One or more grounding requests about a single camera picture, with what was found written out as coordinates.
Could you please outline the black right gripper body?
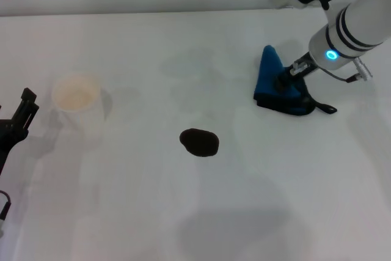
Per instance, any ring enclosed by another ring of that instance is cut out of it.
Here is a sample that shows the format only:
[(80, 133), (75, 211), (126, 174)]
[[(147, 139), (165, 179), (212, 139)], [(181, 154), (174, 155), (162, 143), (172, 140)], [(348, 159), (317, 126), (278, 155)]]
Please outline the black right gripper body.
[(287, 75), (290, 79), (299, 79), (304, 78), (317, 69), (318, 66), (312, 59), (311, 55), (306, 53), (294, 61), (289, 67), (286, 68), (285, 71), (287, 72)]

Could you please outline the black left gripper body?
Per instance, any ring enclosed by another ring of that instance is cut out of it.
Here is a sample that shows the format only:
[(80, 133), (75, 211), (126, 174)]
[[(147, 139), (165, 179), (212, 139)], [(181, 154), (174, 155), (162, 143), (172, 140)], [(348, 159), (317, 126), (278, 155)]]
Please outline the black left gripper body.
[(1, 119), (1, 168), (0, 173), (5, 166), (10, 151), (28, 136), (28, 127), (26, 122), (17, 122), (12, 119)]

